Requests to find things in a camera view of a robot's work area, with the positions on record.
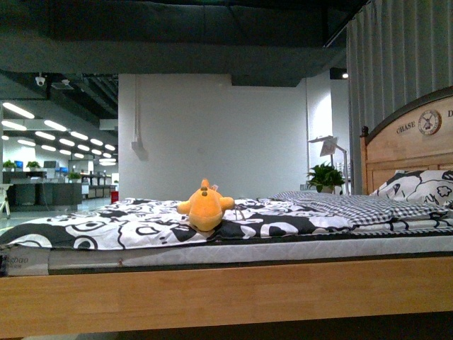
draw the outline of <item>security camera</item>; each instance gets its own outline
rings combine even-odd
[[[41,75],[41,73],[40,73],[39,76],[37,76],[37,77],[35,78],[35,80],[36,80],[36,84],[37,84],[38,86],[42,86],[42,85],[44,85],[44,83],[45,83],[45,77],[43,77],[43,76]]]

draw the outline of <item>green plant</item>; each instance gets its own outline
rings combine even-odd
[[[27,168],[37,168],[39,169],[41,166],[37,161],[29,161],[27,163]]]
[[[7,161],[3,162],[3,167],[4,168],[16,168],[16,163],[8,159]]]
[[[325,163],[319,164],[310,168],[312,170],[308,173],[307,177],[312,177],[307,184],[311,188],[316,187],[316,191],[319,193],[324,186],[329,187],[332,191],[336,186],[341,186],[345,183],[341,172],[335,169],[334,166],[327,165]]]
[[[68,179],[81,179],[82,176],[78,172],[70,172],[68,174]]]

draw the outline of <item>ceiling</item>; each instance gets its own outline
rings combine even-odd
[[[296,86],[345,68],[343,28],[365,2],[6,0],[0,101],[117,145],[118,74],[230,74],[233,86]],[[33,131],[4,134],[40,144]]]

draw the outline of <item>checkered pillow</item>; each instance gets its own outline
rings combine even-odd
[[[415,204],[368,195],[333,195],[286,191],[271,199],[288,200],[298,205],[326,211],[348,219],[351,227],[404,219],[437,219],[451,210],[428,204]]]
[[[371,196],[453,208],[453,171],[399,171]]]

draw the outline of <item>white chair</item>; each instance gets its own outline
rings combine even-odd
[[[0,184],[0,213],[3,212],[3,209],[6,208],[6,218],[9,220],[11,218],[11,212],[9,211],[8,196],[6,192],[8,188],[13,184]]]

